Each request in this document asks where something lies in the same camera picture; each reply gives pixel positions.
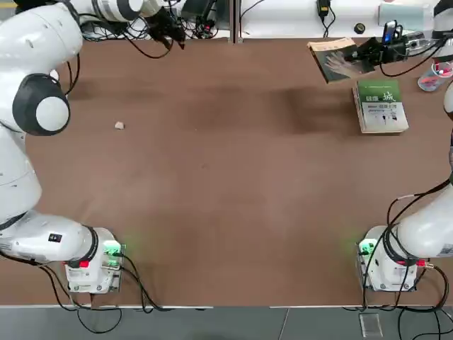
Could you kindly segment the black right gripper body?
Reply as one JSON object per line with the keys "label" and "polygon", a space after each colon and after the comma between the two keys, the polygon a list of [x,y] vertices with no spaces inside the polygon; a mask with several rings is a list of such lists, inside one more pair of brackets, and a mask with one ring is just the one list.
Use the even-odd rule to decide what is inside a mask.
{"label": "black right gripper body", "polygon": [[408,59],[407,46],[404,41],[381,43],[379,47],[378,64],[391,64]]}

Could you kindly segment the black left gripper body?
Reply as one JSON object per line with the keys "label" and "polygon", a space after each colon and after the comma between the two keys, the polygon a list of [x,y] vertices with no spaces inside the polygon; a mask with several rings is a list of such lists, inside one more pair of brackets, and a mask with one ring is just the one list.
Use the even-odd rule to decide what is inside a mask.
{"label": "black left gripper body", "polygon": [[178,24],[165,8],[160,8],[153,16],[147,16],[145,20],[149,28],[150,36],[153,38],[178,37]]}

